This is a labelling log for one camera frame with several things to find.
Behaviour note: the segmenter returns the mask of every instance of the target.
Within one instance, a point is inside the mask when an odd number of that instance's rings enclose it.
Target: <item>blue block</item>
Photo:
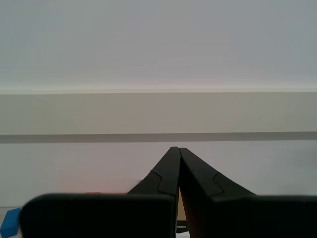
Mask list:
[[[2,238],[12,237],[18,234],[20,211],[21,208],[7,211],[0,228],[0,234]]]

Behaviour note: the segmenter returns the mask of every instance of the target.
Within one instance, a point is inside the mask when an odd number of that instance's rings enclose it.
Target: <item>blue object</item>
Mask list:
[[[2,238],[8,238],[18,234],[19,214],[21,208],[16,208],[6,212],[5,218],[0,228]]]

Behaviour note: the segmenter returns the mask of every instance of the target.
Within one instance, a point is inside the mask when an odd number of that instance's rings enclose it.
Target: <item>white surface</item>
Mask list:
[[[256,194],[317,195],[317,141],[0,144],[0,206],[48,192],[127,192],[170,146]]]
[[[315,0],[2,0],[0,89],[317,88]]]
[[[317,92],[0,95],[0,135],[317,131]]]
[[[189,238],[189,232],[184,232],[180,234],[176,234],[176,238]]]

